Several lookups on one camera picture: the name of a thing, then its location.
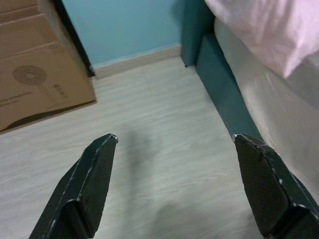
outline teal bed frame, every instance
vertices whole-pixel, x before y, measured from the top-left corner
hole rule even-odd
[[[232,71],[214,34],[215,16],[204,0],[186,0],[181,57],[196,70],[230,135],[262,139],[248,113]]]

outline blue wall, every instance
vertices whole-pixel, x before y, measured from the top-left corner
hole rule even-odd
[[[63,0],[93,66],[179,44],[185,0]]]

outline cardboard box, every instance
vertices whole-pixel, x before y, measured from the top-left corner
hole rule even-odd
[[[0,13],[37,5],[37,0],[0,0]]]
[[[95,100],[83,63],[54,14],[37,6],[0,14],[0,132]]]

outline fan illustration on box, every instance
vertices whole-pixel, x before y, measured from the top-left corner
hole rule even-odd
[[[43,69],[36,66],[19,66],[13,71],[13,76],[20,83],[37,86],[54,105],[58,104],[58,101],[42,85],[47,79],[47,73]]]

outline white bed sheet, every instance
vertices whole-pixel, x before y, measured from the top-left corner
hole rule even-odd
[[[318,56],[285,80],[260,63],[219,20],[215,35],[264,141],[319,203]]]

